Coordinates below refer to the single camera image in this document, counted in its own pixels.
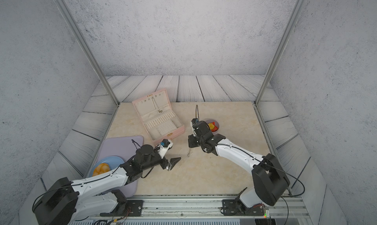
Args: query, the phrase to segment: metal rail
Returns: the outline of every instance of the metal rail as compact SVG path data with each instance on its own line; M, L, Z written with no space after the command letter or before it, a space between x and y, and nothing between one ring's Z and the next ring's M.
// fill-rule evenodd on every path
M114 101L116 106L119 106L119 101L116 98L113 90L111 89L105 75L103 74L100 65L98 64L97 60L94 58L92 51L90 50L88 44L86 43L84 36L81 34L78 26L73 19L71 13L67 5L65 4L64 0L54 0L56 6L58 7L61 15L63 16L64 20L67 22L68 26L72 30L78 44L80 45L82 51L85 53L86 57L88 58L90 64L92 65L94 71L96 72L97 76L99 77L100 81L102 82L103 86L105 87L107 93L110 95L111 99Z
M256 106L258 106L259 102L261 101L262 96L264 94L264 91L266 90L266 88L267 88L267 86L268 86L268 84L269 84L269 82L272 78L272 75L275 72L276 66L279 63L280 57L284 52L285 46L288 43L289 37L290 37L290 35L291 35L295 25L296 25L296 22L297 22L297 20L300 16L300 12L302 11L302 8L304 7L305 1L306 0L297 0L296 1L296 5L293 8L291 17L289 18L288 23L285 27L284 34L283 34L283 36L280 40L279 46L276 49L276 52L275 52L274 57L272 58L270 67L268 68L266 75L264 77L264 81L262 83L261 89L258 92L257 99L255 100Z
M132 219L220 219L220 218L255 218L263 216L224 216L221 214L223 199L234 199L236 195L214 196L133 196L129 200L144 200L140 217ZM308 211L300 197L286 198L289 206L290 218L309 218ZM271 218L286 218L287 207L283 199L279 199L274 206L268 206Z

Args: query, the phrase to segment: chips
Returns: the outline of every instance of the chips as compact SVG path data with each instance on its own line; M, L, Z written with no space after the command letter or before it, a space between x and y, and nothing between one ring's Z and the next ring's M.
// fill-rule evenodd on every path
M93 177L110 171L110 167L107 163L102 163L94 169Z
M211 132L216 132L219 129L218 127L216 127L214 122L208 123L208 126L210 127Z

